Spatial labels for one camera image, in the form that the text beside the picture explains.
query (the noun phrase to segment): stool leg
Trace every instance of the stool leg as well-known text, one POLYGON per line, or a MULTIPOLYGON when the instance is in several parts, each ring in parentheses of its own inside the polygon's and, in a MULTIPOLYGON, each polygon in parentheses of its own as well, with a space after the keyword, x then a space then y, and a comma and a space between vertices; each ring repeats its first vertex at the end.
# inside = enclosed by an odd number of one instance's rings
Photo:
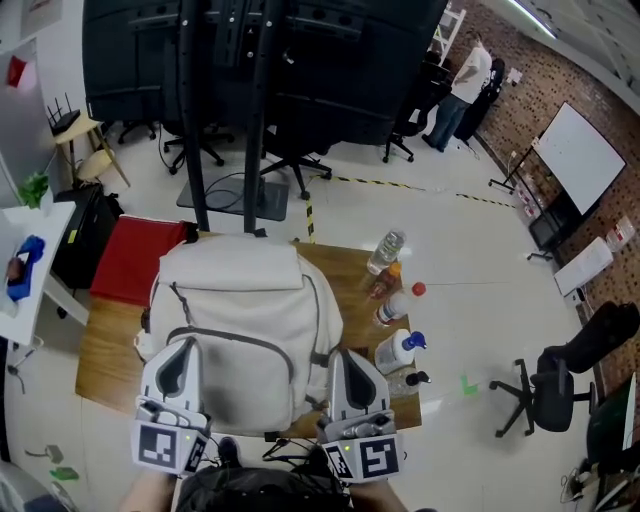
POLYGON ((96 134, 96 136, 98 137, 98 140, 102 144, 102 147, 104 148, 105 152, 107 153, 107 156, 109 157, 109 160, 111 160, 111 163, 116 168, 116 171, 118 171, 118 174, 124 180, 124 182, 127 184, 127 186, 130 187, 131 183, 129 183, 129 180, 127 179, 127 177, 125 176, 124 172, 122 171, 122 168, 120 167, 120 164, 116 160, 116 157, 113 154, 113 151, 111 150, 111 148, 109 147, 109 144, 107 144, 107 141, 102 136, 102 133, 100 133, 100 128, 95 128, 93 131, 96 134))

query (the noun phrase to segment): backpack zipper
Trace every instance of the backpack zipper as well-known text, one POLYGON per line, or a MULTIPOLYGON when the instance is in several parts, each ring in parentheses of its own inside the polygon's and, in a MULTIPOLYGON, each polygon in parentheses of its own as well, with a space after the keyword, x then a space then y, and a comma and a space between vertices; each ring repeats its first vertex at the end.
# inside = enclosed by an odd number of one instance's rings
POLYGON ((267 350, 271 350, 278 354, 287 365, 287 369, 289 370, 289 384, 293 380, 293 362, 291 358, 285 353, 277 345, 273 343, 269 343, 268 341, 260 340, 258 338, 251 338, 249 336, 243 336, 242 334, 234 334, 231 332, 224 331, 215 331, 213 329, 202 329, 200 327, 178 327, 169 333, 167 337, 167 345, 169 345, 169 341, 176 336, 182 336, 184 334, 204 334, 208 336, 217 336, 218 338, 222 338, 230 341, 239 341, 241 343, 248 343, 250 345, 256 345, 258 347, 266 348, 267 350))

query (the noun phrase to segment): blue object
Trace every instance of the blue object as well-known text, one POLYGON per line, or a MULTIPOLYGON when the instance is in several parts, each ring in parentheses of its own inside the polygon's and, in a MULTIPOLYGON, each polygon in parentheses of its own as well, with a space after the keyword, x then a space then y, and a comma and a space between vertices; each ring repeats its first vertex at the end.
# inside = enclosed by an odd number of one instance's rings
POLYGON ((14 302, 24 299, 31 294, 31 273, 33 272, 33 266, 44 254, 44 240, 34 235, 27 237, 18 251, 18 254, 25 253, 29 254, 29 259, 25 264, 22 282, 7 286, 7 295, 9 295, 14 302))
POLYGON ((413 350, 416 347, 427 348, 427 341, 424 339, 424 334, 420 331, 411 333, 407 339, 402 340, 402 348, 405 350, 413 350))

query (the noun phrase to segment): green object on floor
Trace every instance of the green object on floor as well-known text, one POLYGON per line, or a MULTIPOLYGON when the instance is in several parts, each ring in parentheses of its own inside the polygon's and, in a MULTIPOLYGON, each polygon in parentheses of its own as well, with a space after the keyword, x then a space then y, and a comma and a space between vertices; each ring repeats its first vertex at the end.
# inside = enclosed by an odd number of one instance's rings
POLYGON ((80 479, 80 475, 76 473, 76 470, 73 468, 56 468, 49 471, 49 474, 61 482, 80 479))
POLYGON ((478 392, 478 385, 474 384, 473 386, 469 386, 466 375, 460 377, 460 382, 462 382, 462 392, 465 396, 475 395, 478 392))

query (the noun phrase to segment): water bottle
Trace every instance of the water bottle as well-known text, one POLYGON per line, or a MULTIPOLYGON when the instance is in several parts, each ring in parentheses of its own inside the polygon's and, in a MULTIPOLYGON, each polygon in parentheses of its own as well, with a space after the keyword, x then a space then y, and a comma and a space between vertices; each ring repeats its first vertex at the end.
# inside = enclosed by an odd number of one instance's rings
POLYGON ((400 249, 402 249, 406 240, 407 235, 405 235, 403 231, 399 229, 392 229, 389 231, 378 244, 375 252, 367 262, 367 269, 369 272, 374 276, 377 276, 385 268, 391 265, 398 257, 398 253, 400 252, 400 249))

